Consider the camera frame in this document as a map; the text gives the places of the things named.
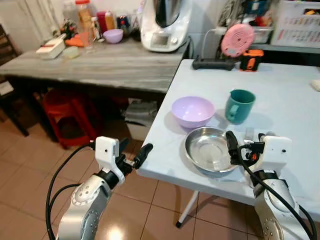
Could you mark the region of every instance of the robotic arm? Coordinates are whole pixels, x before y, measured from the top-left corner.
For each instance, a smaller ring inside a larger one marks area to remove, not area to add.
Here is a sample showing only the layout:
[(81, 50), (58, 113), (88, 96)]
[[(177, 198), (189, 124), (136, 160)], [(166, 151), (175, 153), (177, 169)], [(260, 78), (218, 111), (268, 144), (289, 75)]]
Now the robotic arm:
[[(63, 215), (59, 228), (59, 240), (93, 240), (95, 238), (99, 219), (104, 212), (116, 185), (125, 181), (125, 176), (133, 169), (138, 169), (146, 160), (153, 145), (143, 146), (133, 161), (126, 160), (121, 152), (129, 140), (119, 143), (117, 139), (97, 137), (95, 141), (95, 159), (100, 171), (93, 174), (86, 182), (79, 185), (71, 196), (70, 206)], [(53, 233), (48, 227), (50, 240)]]
[[(290, 157), (291, 140), (287, 137), (259, 134), (259, 142), (238, 146), (232, 131), (226, 132), (231, 164), (242, 165), (253, 185), (254, 208), (262, 225), (265, 240), (317, 239), (315, 224), (306, 210), (291, 195), (284, 179), (279, 179), (281, 168)], [(246, 160), (242, 157), (246, 149)], [(312, 233), (298, 214), (301, 210), (308, 218)]]

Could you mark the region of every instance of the red plastic stool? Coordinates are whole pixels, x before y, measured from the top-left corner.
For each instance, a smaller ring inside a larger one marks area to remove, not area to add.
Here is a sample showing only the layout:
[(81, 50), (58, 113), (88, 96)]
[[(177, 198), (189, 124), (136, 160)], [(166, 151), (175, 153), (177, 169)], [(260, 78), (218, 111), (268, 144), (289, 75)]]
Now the red plastic stool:
[[(84, 94), (53, 89), (44, 96), (43, 107), (56, 137), (64, 148), (89, 143), (90, 140), (95, 140), (102, 130), (101, 116)], [(96, 128), (89, 121), (89, 117), (92, 117), (96, 122)], [(69, 122), (77, 123), (83, 132), (82, 136), (74, 138), (65, 138), (63, 136), (60, 123), (68, 120), (73, 120)]]

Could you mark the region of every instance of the white folding table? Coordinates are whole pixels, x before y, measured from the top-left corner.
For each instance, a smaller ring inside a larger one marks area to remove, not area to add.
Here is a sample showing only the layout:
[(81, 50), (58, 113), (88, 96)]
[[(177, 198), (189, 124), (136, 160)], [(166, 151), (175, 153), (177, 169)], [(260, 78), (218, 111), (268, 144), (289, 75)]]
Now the white folding table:
[[(190, 203), (200, 191), (254, 204), (253, 189), (241, 166), (227, 173), (206, 174), (185, 155), (187, 132), (171, 114), (171, 105), (183, 96), (204, 97), (216, 108), (207, 126), (231, 130), (239, 139), (244, 138), (246, 128), (254, 129), (256, 141), (258, 133), (269, 131), (292, 139), (292, 156), (279, 178), (287, 181), (298, 203), (320, 221), (320, 92), (310, 85), (316, 79), (320, 71), (313, 66), (262, 63), (257, 72), (193, 70), (192, 60), (183, 60), (145, 139), (154, 148), (138, 174), (195, 190)], [(256, 95), (248, 118), (240, 125), (224, 117), (232, 89)]]

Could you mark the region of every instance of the gray marble countertop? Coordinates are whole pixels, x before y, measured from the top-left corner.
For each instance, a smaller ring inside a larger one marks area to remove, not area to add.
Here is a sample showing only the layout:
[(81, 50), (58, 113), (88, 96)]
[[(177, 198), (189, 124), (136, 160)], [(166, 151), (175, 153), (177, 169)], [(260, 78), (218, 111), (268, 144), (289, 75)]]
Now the gray marble countertop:
[(174, 53), (150, 52), (140, 42), (97, 43), (94, 52), (74, 59), (40, 59), (28, 51), (0, 66), (0, 75), (32, 77), (166, 93), (186, 45)]

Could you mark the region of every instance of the purple plastic bowl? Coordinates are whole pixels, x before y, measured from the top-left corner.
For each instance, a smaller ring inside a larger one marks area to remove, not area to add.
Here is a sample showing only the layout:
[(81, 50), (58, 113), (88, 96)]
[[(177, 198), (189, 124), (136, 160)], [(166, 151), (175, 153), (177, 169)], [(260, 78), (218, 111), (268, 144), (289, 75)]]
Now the purple plastic bowl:
[(111, 29), (105, 31), (103, 33), (103, 36), (108, 43), (117, 44), (122, 40), (124, 36), (124, 31), (122, 29)]
[(215, 106), (199, 96), (184, 96), (172, 104), (171, 112), (181, 126), (195, 129), (209, 122), (215, 114)]

